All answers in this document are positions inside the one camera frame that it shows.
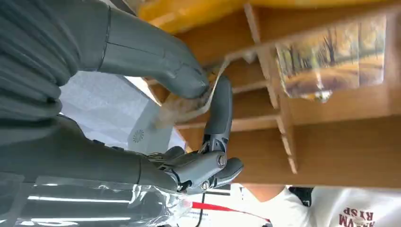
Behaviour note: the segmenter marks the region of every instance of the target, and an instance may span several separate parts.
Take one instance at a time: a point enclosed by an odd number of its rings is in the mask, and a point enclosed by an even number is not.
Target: landscape painting
[[[385,17],[375,17],[277,45],[286,93],[305,97],[382,83],[385,27]]]

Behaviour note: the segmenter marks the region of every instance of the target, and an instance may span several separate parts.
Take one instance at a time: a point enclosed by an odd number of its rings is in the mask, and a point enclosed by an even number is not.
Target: clear plastic sheet
[[[0,227],[12,226],[12,208],[23,180],[23,176],[0,173]]]
[[[18,180],[7,183],[10,189],[17,186],[8,193],[10,209],[0,214],[7,226],[157,227],[176,223],[192,207],[186,195],[152,185],[58,177]]]

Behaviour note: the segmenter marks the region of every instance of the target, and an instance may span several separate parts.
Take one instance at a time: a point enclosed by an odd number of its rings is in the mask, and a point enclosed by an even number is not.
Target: robotic finger
[[[238,158],[227,160],[227,143],[232,123],[232,88],[227,77],[222,76],[216,86],[210,106],[210,119],[206,124],[202,148],[162,164],[159,169],[177,182],[179,192],[203,193],[230,183],[243,169]],[[168,154],[182,148],[175,147]]]

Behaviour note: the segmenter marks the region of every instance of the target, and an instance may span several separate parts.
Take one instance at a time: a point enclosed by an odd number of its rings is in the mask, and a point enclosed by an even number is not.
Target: fluorescent light
[[[72,198],[55,198],[55,197],[40,197],[29,196],[29,200],[40,201],[62,201],[62,202],[109,202],[109,203],[130,203],[128,200],[92,200],[92,199],[72,199]]]
[[[35,222],[64,222],[64,221],[125,221],[131,218],[32,218]]]
[[[23,225],[23,226],[34,226],[35,223],[32,222],[32,221],[23,221],[23,222],[21,222],[21,225]]]
[[[41,226],[52,226],[52,227],[63,227],[63,226],[76,226],[78,223],[71,221],[63,221],[60,223],[46,223],[46,222],[37,222],[37,224]]]

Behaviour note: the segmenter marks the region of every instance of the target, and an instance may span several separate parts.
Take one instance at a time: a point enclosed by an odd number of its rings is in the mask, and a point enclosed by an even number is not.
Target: robotic hand
[[[151,76],[174,94],[197,98],[205,72],[178,39],[96,0],[0,3],[0,172],[155,185],[205,192],[242,170],[227,160],[232,91],[221,77],[203,147],[144,156],[85,138],[61,111],[60,89],[78,70]]]

